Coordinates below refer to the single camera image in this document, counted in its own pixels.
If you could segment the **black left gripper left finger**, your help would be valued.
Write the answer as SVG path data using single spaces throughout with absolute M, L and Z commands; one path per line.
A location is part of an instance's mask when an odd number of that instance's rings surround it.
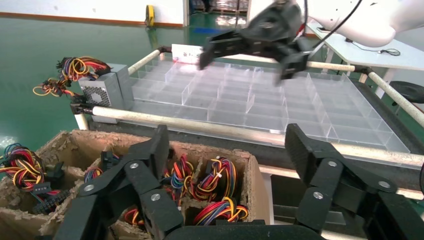
M 169 153 L 168 128 L 158 125 L 151 139 L 131 145 L 117 165 L 80 187 L 54 238 L 105 240 L 131 206 L 154 240 L 180 228 L 183 216 L 160 182 Z

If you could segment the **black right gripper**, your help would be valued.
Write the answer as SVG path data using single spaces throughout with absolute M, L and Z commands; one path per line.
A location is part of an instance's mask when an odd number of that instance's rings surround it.
M 238 54 L 274 57 L 279 64 L 277 82 L 292 79 L 307 68 L 312 47 L 307 39 L 296 39 L 302 11 L 294 1 L 275 1 L 251 19 L 245 29 L 210 37 L 199 56 L 198 69 L 214 59 Z

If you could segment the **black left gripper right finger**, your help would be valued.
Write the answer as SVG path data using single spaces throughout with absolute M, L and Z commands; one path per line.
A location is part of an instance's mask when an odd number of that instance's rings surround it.
M 286 127 L 285 149 L 307 189 L 295 223 L 320 234 L 332 206 L 363 219 L 369 240 L 421 240 L 424 222 L 387 178 L 347 161 L 326 141 Z

